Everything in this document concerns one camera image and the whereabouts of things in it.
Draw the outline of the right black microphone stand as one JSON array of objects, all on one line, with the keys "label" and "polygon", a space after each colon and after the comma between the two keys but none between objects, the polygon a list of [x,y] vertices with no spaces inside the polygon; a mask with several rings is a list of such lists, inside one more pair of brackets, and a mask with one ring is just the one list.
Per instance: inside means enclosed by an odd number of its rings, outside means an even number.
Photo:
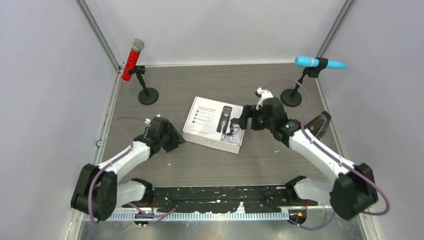
[{"label": "right black microphone stand", "polygon": [[[304,67],[301,77],[297,80],[297,83],[302,84],[304,77],[317,78],[320,72],[325,69],[323,66],[319,67]],[[302,95],[298,92],[300,86],[296,84],[293,89],[285,89],[280,95],[282,103],[288,107],[297,107],[302,102]]]}]

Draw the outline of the left black microphone stand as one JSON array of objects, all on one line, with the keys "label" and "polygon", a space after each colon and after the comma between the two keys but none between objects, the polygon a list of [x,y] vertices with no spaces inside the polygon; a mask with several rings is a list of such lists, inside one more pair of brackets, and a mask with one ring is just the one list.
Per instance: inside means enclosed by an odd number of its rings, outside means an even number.
[{"label": "left black microphone stand", "polygon": [[144,65],[136,66],[133,69],[130,69],[128,73],[132,76],[133,74],[136,75],[142,90],[138,94],[138,101],[142,105],[152,105],[157,102],[159,99],[159,92],[153,88],[153,87],[147,87],[146,82],[144,80],[143,75],[146,72],[146,67]]}]

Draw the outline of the white hair clipper box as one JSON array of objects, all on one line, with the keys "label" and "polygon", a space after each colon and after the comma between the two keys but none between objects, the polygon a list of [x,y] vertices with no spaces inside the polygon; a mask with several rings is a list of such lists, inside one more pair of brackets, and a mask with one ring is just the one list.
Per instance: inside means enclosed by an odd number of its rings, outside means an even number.
[{"label": "white hair clipper box", "polygon": [[238,154],[244,130],[243,107],[196,96],[183,127],[183,138],[205,147]]}]

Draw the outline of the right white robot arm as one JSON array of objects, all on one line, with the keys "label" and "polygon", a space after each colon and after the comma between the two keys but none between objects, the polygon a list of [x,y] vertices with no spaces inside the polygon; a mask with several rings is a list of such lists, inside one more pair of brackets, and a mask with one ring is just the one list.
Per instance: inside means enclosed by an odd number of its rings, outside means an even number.
[{"label": "right white robot arm", "polygon": [[301,154],[316,166],[328,182],[298,176],[286,184],[285,198],[291,205],[312,200],[330,205],[344,220],[351,220],[375,204],[379,198],[373,170],[336,154],[314,137],[300,121],[289,119],[276,97],[257,105],[244,105],[239,118],[241,129],[268,130],[275,140]]}]

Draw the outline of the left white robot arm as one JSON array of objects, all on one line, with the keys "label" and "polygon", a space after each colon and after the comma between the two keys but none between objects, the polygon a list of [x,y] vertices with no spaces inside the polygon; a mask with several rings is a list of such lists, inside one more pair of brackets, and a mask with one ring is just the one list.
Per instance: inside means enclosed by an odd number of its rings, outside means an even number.
[{"label": "left white robot arm", "polygon": [[141,118],[144,132],[129,139],[129,146],[112,158],[80,171],[70,207],[89,216],[90,221],[107,220],[115,208],[139,204],[148,207],[154,201],[153,185],[140,178],[121,184],[121,179],[160,150],[169,153],[185,143],[174,125],[164,117]]}]

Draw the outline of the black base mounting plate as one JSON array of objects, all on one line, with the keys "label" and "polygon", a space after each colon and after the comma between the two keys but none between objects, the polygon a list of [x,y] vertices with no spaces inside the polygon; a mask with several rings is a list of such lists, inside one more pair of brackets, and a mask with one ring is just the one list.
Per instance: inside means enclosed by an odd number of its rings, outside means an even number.
[{"label": "black base mounting plate", "polygon": [[148,200],[135,201],[139,208],[153,207],[161,213],[234,213],[244,207],[246,213],[277,213],[281,208],[303,207],[313,200],[302,200],[284,185],[155,187]]}]

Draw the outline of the red glitter microphone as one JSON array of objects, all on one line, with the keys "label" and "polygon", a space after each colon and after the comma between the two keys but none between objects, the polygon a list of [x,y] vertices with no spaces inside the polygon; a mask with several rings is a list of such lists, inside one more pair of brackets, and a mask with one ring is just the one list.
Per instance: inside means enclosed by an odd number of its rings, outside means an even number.
[{"label": "red glitter microphone", "polygon": [[129,71],[134,69],[136,67],[137,61],[139,59],[141,51],[144,49],[145,43],[143,40],[139,38],[133,39],[131,43],[131,50],[128,55],[126,64],[124,66],[123,72],[122,72],[122,80],[125,82],[130,81],[131,75],[129,74]]}]

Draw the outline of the black microphone stand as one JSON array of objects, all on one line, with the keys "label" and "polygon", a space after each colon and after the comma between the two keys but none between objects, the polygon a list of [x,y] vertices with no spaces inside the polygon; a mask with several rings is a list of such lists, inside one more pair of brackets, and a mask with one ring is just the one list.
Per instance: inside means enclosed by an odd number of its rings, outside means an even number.
[{"label": "black microphone stand", "polygon": [[157,102],[159,99],[159,92],[153,88],[153,87],[147,87],[146,82],[144,80],[143,75],[146,72],[146,67],[144,65],[136,66],[133,69],[130,69],[128,73],[132,76],[133,74],[136,75],[142,90],[138,94],[138,101],[142,105],[152,105]]},{"label": "black microphone stand", "polygon": [[[297,83],[302,84],[304,77],[317,78],[320,72],[325,69],[323,66],[319,67],[304,67],[301,77],[297,80]],[[293,89],[285,89],[280,95],[282,103],[288,107],[297,107],[302,102],[302,95],[298,92],[300,86],[296,84]]]}]

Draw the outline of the blue microphone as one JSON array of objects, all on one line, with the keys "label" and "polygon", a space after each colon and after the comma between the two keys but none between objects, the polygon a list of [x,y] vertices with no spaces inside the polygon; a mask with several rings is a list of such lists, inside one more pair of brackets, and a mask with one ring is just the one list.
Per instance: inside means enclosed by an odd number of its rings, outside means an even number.
[{"label": "blue microphone", "polygon": [[329,69],[346,69],[347,64],[339,61],[332,61],[326,58],[312,58],[308,56],[298,56],[294,60],[294,64],[298,67],[317,68],[319,66]]}]

